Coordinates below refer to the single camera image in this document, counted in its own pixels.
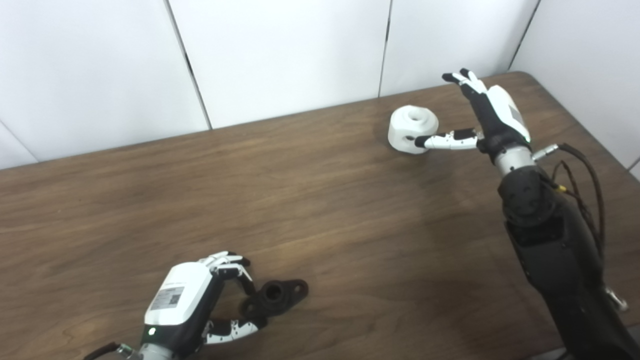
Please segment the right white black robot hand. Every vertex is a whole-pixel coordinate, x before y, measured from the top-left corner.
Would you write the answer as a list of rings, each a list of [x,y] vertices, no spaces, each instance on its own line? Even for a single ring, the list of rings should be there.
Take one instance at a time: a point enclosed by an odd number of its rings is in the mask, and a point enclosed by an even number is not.
[[[530,148],[530,131],[510,94],[499,85],[486,87],[473,71],[462,68],[458,73],[444,73],[442,80],[456,84],[480,125],[433,135],[416,136],[413,145],[425,150],[477,149],[490,157],[511,146]]]

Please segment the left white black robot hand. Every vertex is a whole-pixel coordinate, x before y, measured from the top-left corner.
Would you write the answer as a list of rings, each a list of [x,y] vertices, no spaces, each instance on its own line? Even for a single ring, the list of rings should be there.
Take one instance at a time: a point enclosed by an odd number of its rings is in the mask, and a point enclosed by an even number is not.
[[[245,294],[256,293],[247,271],[250,261],[233,251],[173,266],[144,315],[139,357],[185,360],[203,346],[230,343],[263,330],[265,317],[213,319],[211,314],[227,281]]]

